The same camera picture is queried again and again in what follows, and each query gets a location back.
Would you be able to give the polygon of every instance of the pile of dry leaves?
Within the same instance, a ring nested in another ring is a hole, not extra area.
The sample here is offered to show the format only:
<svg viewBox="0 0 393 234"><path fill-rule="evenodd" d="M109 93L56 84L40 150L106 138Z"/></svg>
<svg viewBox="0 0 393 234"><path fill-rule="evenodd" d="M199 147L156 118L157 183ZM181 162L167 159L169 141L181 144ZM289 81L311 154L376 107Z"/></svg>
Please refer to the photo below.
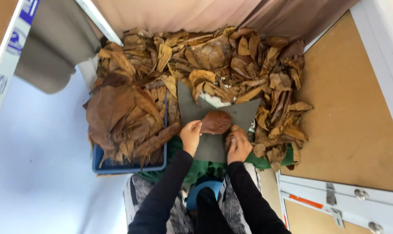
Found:
<svg viewBox="0 0 393 234"><path fill-rule="evenodd" d="M121 164L158 159L152 152L181 128L178 81L196 103L201 92L231 104L261 98L254 154L269 159L275 170L286 143L301 147L307 141L298 123L312 107L293 97L303 77L303 41L288 45L287 37L262 40L255 29L224 26L213 33L132 29L123 43L108 42L99 52L98 80L87 105L90 140L105 150L105 158Z"/></svg>

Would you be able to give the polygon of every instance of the person's left hand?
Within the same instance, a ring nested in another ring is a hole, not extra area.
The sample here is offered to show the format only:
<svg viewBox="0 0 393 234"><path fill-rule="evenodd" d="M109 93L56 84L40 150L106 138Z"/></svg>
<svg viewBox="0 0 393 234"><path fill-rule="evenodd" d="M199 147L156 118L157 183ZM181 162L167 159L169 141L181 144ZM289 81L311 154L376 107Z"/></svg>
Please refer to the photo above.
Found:
<svg viewBox="0 0 393 234"><path fill-rule="evenodd" d="M199 136L202 135L202 133L199 132L201 127L202 122L200 120L191 121L182 128L180 134L183 150L188 152L192 157L194 157L196 148L198 147Z"/></svg>

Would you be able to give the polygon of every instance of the green cloth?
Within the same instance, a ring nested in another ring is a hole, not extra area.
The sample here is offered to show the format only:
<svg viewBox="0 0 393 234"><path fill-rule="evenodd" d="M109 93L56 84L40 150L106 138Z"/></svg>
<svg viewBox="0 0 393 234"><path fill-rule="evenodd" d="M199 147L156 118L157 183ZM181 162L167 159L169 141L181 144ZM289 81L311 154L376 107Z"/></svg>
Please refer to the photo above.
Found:
<svg viewBox="0 0 393 234"><path fill-rule="evenodd" d="M179 136L174 136L170 141L168 141L168 153L167 153L167 166L172 162L173 157L175 156L178 150L181 150L183 147L182 140ZM259 169L267 169L270 168L269 161L264 158L257 158L251 152L245 162L252 163L256 168ZM283 159L282 166L288 166L293 163L293 148L291 144L287 144L287 153L286 157ZM183 180L183 183L194 184L201 177L215 177L215 178L223 178L225 174L225 170L227 168L226 163L220 162L207 162L207 161L199 161L195 160L192 163L191 169L189 170L187 176ZM162 176L162 171L157 172L142 172L137 173L142 178L146 180L152 181L154 183Z"/></svg>

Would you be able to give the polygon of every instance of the patterned pants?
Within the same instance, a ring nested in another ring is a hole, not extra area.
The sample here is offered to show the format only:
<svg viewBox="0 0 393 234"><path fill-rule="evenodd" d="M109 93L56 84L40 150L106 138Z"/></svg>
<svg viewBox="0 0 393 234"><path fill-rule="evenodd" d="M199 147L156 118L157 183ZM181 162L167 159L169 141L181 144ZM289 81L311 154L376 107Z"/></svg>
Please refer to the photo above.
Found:
<svg viewBox="0 0 393 234"><path fill-rule="evenodd" d="M245 163L246 170L251 175L251 179L256 184L261 192L260 176L256 168L251 163ZM123 196L126 208L127 225L129 225L139 209L144 198L152 189L154 183L149 182L137 175L131 176L127 180L126 187L124 188ZM225 220L230 225L231 229L237 234L251 234L250 228L244 219L243 210L241 209L240 202L237 195L231 186L230 177L228 175L223 181L220 189L218 205ZM192 234L194 233L194 225L191 218L186 211L183 204L182 193L178 193L175 203L172 207L169 221L166 223L168 234Z"/></svg>

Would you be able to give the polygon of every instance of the floor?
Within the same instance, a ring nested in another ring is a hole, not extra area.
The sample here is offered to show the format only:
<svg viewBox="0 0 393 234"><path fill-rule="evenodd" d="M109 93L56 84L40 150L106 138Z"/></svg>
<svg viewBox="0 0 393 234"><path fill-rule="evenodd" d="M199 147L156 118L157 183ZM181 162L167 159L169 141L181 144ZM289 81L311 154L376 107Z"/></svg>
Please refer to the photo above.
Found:
<svg viewBox="0 0 393 234"><path fill-rule="evenodd" d="M280 206L279 189L277 188L276 173L270 168L259 171L261 189L264 199L270 204L277 216L283 220Z"/></svg>

